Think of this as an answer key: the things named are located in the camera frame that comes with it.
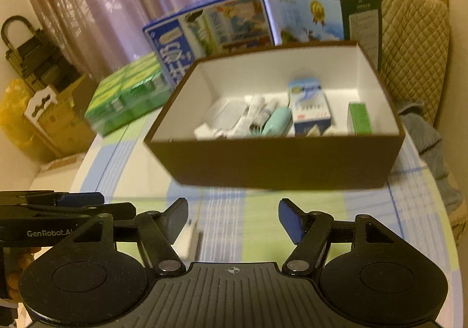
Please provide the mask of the white power adapter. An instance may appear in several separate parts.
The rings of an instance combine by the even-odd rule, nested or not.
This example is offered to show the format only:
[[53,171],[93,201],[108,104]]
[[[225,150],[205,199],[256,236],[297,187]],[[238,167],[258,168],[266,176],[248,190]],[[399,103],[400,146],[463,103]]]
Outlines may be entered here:
[[203,123],[194,129],[197,140],[216,139],[222,134],[219,130],[213,130],[207,123]]

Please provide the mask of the mint green handheld fan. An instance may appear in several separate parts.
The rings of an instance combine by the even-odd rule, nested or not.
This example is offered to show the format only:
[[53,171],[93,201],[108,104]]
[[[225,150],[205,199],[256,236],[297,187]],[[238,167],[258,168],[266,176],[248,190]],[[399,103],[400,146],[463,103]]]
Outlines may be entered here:
[[251,132],[252,136],[281,136],[290,126],[292,121],[292,112],[288,107],[277,108],[271,118],[266,122],[263,131],[260,133]]

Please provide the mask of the green medicine box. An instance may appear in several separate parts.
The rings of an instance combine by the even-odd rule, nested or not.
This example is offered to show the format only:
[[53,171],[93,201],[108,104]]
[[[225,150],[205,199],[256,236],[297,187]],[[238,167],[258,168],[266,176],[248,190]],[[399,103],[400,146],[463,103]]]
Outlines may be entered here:
[[350,102],[347,109],[347,129],[352,135],[371,135],[372,127],[365,103]]

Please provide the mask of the blue white medicine box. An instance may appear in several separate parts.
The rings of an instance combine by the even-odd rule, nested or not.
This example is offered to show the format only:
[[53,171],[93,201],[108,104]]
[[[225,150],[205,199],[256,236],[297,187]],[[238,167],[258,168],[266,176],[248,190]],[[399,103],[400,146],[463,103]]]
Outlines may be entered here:
[[332,125],[332,113],[321,83],[316,78],[294,80],[288,91],[295,135],[322,135]]

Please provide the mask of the dark brown spray bottle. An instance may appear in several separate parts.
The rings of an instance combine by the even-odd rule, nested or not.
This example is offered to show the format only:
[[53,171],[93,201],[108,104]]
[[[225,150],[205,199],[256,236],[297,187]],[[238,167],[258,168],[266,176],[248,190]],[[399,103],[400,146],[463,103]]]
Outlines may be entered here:
[[277,98],[271,99],[266,105],[259,111],[259,113],[252,120],[249,129],[250,132],[260,133],[263,131],[266,122],[271,118],[271,115],[278,107],[279,100]]

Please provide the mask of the clear plastic container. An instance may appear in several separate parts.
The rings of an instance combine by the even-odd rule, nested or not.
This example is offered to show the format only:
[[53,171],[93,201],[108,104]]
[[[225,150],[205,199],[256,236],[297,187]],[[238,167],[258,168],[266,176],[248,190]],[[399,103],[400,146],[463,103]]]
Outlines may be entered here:
[[205,123],[213,130],[232,130],[247,107],[242,99],[219,99],[205,113]]

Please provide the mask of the white lotion tube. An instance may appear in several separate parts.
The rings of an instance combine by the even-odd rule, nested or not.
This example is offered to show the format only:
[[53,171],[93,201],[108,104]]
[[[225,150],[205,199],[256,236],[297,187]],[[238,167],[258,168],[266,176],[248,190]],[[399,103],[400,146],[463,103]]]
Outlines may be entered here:
[[248,102],[246,109],[244,110],[243,115],[233,128],[233,130],[229,133],[229,138],[244,138],[250,135],[251,133],[251,125],[257,115],[259,114],[260,110],[263,108],[265,103],[265,98],[262,95],[255,95],[252,99]]

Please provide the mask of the white cube USB charger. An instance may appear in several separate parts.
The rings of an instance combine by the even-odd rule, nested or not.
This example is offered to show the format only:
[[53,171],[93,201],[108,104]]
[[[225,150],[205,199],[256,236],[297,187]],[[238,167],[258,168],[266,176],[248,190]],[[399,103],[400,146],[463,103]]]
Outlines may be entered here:
[[197,251],[202,232],[197,222],[189,220],[176,239],[173,248],[182,261],[191,263],[197,258]]

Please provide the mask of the plaid tablecloth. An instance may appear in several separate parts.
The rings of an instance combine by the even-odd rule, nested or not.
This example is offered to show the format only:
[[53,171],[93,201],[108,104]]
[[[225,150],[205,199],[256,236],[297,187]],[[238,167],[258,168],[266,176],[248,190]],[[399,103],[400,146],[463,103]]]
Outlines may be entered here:
[[278,202],[288,198],[305,211],[339,220],[372,215],[430,257],[447,275],[449,296],[460,300],[462,282],[455,241],[428,166],[406,139],[385,185],[364,191],[269,192],[198,188],[174,181],[143,138],[155,119],[145,116],[97,138],[84,158],[72,190],[100,192],[107,201],[130,201],[139,211],[161,210],[174,199],[190,204],[202,230],[202,261],[285,261],[292,244],[278,220]]

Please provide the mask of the brown cardboard storage box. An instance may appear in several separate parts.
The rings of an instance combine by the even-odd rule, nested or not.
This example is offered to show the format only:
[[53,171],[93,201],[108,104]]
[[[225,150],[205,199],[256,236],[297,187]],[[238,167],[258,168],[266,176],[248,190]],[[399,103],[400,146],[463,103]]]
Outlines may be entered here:
[[198,59],[145,143],[183,185],[379,188],[405,132],[354,41]]

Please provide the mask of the yellow plastic bag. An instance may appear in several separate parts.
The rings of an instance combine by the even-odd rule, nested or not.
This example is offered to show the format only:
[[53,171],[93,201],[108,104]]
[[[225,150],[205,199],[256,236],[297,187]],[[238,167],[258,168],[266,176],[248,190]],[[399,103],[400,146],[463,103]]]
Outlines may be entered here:
[[56,156],[24,116],[32,96],[30,88],[20,78],[10,82],[1,99],[1,129],[10,142],[32,161],[51,162]]

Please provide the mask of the black folding cart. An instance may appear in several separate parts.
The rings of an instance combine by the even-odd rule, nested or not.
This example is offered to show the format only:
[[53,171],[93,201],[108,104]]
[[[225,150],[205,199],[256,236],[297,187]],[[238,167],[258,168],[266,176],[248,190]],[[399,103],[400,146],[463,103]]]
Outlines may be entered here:
[[[32,33],[32,37],[19,47],[15,47],[8,37],[8,30],[14,22],[21,22]],[[44,30],[34,29],[26,18],[15,15],[6,19],[1,26],[1,38],[8,47],[6,60],[34,93],[50,85],[61,92],[80,79],[81,74]]]

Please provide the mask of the green shrink-wrapped box pack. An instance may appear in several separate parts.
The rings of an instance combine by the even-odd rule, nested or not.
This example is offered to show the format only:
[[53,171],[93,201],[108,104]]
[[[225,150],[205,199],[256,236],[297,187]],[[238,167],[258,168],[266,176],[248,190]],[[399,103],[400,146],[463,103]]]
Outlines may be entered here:
[[85,113],[93,131],[104,137],[163,106],[171,87],[156,55],[150,53],[102,80]]

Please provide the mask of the grey cloth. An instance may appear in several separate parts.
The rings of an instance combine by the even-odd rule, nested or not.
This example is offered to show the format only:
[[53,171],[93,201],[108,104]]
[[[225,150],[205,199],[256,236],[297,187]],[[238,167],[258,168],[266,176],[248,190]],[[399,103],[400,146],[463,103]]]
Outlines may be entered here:
[[462,193],[449,181],[449,170],[443,156],[442,135],[424,118],[421,102],[398,105],[398,114],[414,143],[420,158],[428,165],[448,215],[462,205]]

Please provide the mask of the light blue milk carton box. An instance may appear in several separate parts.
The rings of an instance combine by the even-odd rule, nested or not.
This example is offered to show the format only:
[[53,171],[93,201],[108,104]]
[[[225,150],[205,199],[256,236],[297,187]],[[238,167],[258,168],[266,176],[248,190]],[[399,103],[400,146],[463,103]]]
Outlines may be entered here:
[[283,44],[355,40],[381,64],[381,0],[269,0]]

